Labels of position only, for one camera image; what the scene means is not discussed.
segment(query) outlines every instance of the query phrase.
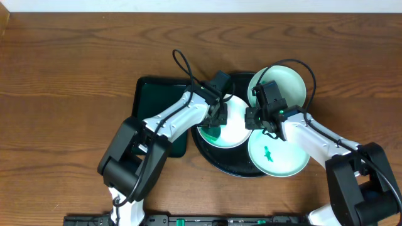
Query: black tray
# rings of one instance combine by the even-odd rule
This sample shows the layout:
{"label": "black tray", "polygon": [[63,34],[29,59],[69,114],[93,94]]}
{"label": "black tray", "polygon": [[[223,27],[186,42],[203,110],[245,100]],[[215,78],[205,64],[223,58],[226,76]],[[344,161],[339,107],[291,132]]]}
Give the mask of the black tray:
{"label": "black tray", "polygon": [[[237,72],[231,73],[232,80],[235,83],[235,96],[249,103],[247,97],[247,88],[251,78],[255,75],[254,72]],[[191,128],[193,139],[202,156],[213,166],[219,170],[233,176],[244,178],[255,178],[266,176],[260,171],[251,161],[248,153],[248,141],[241,145],[230,148],[221,149],[208,144],[198,132],[196,127]]]}

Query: wooden table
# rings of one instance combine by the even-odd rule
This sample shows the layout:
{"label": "wooden table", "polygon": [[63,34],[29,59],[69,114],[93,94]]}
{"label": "wooden table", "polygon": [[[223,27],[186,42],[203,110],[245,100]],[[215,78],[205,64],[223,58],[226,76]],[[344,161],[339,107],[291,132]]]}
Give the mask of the wooden table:
{"label": "wooden table", "polygon": [[[282,58],[307,62],[318,83],[312,115],[351,140],[379,143],[402,187],[401,21],[398,14],[12,14],[0,44],[0,225],[61,225],[67,214],[111,209],[97,164],[131,113],[139,77],[186,77],[174,48],[201,79]],[[309,74],[291,66],[311,91]],[[325,171],[312,159],[289,178],[236,178],[210,165],[190,136],[145,207],[272,215],[328,202]]]}

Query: light green plate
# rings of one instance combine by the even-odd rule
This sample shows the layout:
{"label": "light green plate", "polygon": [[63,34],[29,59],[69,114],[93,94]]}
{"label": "light green plate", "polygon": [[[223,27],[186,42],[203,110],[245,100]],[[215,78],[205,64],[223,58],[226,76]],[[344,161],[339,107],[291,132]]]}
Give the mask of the light green plate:
{"label": "light green plate", "polygon": [[217,148],[234,148],[251,135],[251,130],[246,129],[244,115],[248,104],[235,95],[226,102],[227,104],[227,124],[220,127],[204,129],[198,127],[201,137],[210,145]]}
{"label": "light green plate", "polygon": [[297,145],[287,141],[272,139],[255,130],[249,138],[251,161],[262,172],[277,177],[292,176],[300,172],[308,163],[310,156]]}
{"label": "light green plate", "polygon": [[[258,82],[259,77],[265,70],[262,69],[251,79],[247,90],[247,97],[251,107],[256,106],[257,98],[252,95],[251,89],[254,88]],[[261,84],[274,80],[278,84],[279,91],[282,97],[285,98],[288,107],[299,105],[303,107],[306,100],[306,85],[304,84],[301,76],[293,69],[285,66],[271,67],[261,79]]]}

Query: white wall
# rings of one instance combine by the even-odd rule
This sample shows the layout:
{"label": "white wall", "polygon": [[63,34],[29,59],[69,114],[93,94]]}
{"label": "white wall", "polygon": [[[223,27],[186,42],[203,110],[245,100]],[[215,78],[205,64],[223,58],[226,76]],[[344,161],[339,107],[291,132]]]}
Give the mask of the white wall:
{"label": "white wall", "polygon": [[402,13],[402,0],[0,0],[10,12]]}

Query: green logo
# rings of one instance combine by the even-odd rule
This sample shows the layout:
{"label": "green logo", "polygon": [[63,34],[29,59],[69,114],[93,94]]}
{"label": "green logo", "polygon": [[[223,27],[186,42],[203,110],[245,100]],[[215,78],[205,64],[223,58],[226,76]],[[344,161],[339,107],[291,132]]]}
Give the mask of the green logo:
{"label": "green logo", "polygon": [[268,151],[268,147],[265,146],[264,148],[265,148],[265,155],[264,155],[264,156],[268,159],[268,161],[274,162],[274,161],[272,160],[272,158],[271,158],[271,153],[270,153],[270,151]]}

